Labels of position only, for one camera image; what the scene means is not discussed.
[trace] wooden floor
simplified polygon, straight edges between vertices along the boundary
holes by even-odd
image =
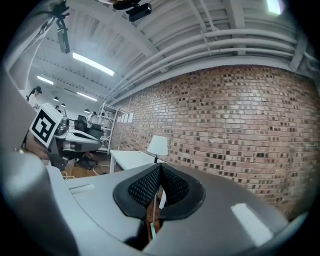
[[[111,156],[107,155],[106,153],[95,153],[91,154],[92,158],[98,162],[98,165],[94,167],[94,171],[98,175],[102,174],[109,174],[110,173],[110,159]],[[95,172],[92,170],[86,169],[86,167],[81,166],[74,166],[75,160],[71,160],[68,162],[68,164],[65,167],[65,172],[68,174],[68,176],[73,176],[75,178],[83,178],[83,177],[90,177],[90,176],[96,176]],[[120,172],[121,169],[118,165],[114,166],[114,172]]]

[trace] white desk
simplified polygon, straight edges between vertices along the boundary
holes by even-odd
[[[110,150],[111,161],[110,161],[110,173],[115,172],[115,162],[117,162],[123,170],[128,170],[147,164],[152,164],[155,158],[149,154],[143,153],[141,151],[120,151],[120,150]],[[158,163],[165,163],[164,161],[158,159]],[[166,193],[163,191],[160,209],[162,209],[166,202]]]

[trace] camera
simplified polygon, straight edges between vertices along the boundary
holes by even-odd
[[[129,21],[135,22],[147,15],[149,15],[152,12],[151,4],[145,3],[143,5],[138,5],[130,10],[126,11],[126,14],[129,15]]]
[[[129,1],[124,1],[124,3],[115,3],[113,5],[113,8],[115,10],[125,10],[132,8],[130,10],[126,11],[126,14],[129,15],[129,21],[130,22],[135,22],[152,12],[151,4],[150,3],[145,3],[143,5],[139,5],[138,3],[140,0],[129,0]]]

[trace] white wall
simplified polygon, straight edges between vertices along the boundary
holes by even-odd
[[[21,93],[22,97],[27,100],[26,96],[29,96],[29,93],[32,91],[34,87],[32,87],[32,85],[30,84],[30,81],[28,80],[25,89],[23,90],[19,90],[19,92]]]
[[[29,95],[31,90],[37,86],[41,86],[42,94],[38,96],[37,103],[39,105],[43,103],[49,103],[53,107],[59,106],[59,109],[66,110],[66,114],[69,119],[75,120],[78,115],[88,117],[88,113],[85,113],[85,109],[89,109],[91,112],[96,111],[98,114],[100,103],[97,101],[92,101],[77,94],[67,92],[60,87],[42,82],[38,79],[34,79],[32,76],[29,77],[27,87],[19,92],[25,100],[26,95]],[[59,102],[54,101],[54,97],[58,97]]]

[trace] brick wall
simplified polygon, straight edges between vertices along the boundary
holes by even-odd
[[[162,160],[234,180],[288,218],[308,206],[320,155],[320,99],[308,78],[223,66],[160,82],[117,106],[134,119],[116,123],[112,149],[146,152],[153,134],[165,136]]]

